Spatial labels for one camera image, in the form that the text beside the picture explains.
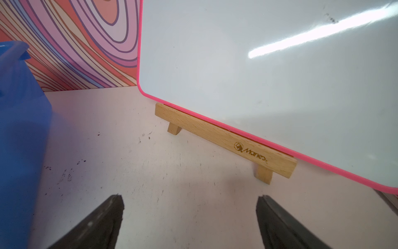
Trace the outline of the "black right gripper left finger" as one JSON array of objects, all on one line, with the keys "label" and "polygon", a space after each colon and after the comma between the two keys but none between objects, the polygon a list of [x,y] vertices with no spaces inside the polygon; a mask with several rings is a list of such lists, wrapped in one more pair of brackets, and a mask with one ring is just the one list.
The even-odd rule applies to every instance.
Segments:
[{"label": "black right gripper left finger", "polygon": [[51,249],[114,249],[123,220],[122,196],[111,195]]}]

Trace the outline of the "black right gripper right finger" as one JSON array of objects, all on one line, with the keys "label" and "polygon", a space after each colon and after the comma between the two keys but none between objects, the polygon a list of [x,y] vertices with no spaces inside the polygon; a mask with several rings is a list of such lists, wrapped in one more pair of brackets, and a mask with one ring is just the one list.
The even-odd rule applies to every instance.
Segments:
[{"label": "black right gripper right finger", "polygon": [[270,196],[260,196],[256,215],[266,249],[329,249]]}]

